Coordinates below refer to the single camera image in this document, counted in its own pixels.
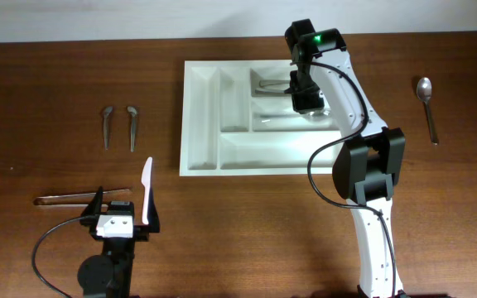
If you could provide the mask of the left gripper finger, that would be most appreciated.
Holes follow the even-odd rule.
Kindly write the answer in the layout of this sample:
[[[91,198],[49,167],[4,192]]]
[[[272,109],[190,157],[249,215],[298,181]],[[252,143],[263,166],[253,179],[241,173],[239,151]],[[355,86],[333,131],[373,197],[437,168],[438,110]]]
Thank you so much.
[[[147,197],[147,220],[150,233],[159,233],[160,232],[160,220],[159,215],[157,213],[157,207],[155,206],[154,202],[154,194],[153,189],[149,190],[149,194]]]
[[[100,186],[90,203],[84,208],[84,211],[80,215],[81,219],[79,220],[79,223],[82,226],[93,226],[96,224],[101,215],[103,195],[104,189]]]

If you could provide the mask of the metal fork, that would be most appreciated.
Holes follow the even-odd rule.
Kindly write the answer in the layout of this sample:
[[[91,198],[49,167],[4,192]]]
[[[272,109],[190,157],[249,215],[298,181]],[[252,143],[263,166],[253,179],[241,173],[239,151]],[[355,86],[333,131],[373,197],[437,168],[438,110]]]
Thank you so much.
[[[257,87],[254,90],[255,94],[259,96],[287,96],[289,93],[285,89],[269,89],[263,87]]]
[[[261,88],[266,88],[267,86],[273,86],[273,85],[284,85],[290,84],[289,80],[280,80],[280,79],[262,79],[259,81],[259,86]]]

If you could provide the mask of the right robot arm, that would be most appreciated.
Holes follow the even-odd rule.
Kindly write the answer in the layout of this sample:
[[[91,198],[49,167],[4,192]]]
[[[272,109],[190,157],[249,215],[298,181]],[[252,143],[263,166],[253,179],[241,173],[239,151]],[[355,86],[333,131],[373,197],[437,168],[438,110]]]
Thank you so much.
[[[285,32],[296,69],[287,93],[299,114],[330,109],[341,137],[313,153],[339,144],[332,179],[351,212],[359,245],[361,297],[404,297],[393,248],[391,212],[405,149],[401,129],[377,115],[352,70],[347,45],[337,29],[316,31],[311,20],[293,22]]]

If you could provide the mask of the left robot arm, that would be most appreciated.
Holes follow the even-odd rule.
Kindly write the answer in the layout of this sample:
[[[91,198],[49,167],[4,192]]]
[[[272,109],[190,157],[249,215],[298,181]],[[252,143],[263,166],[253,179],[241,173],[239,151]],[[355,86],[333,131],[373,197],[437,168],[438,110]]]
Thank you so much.
[[[85,297],[129,297],[135,244],[161,229],[153,190],[145,192],[141,225],[135,224],[134,203],[111,201],[103,211],[103,196],[99,188],[79,221],[103,244],[102,252],[82,262],[77,280]]]

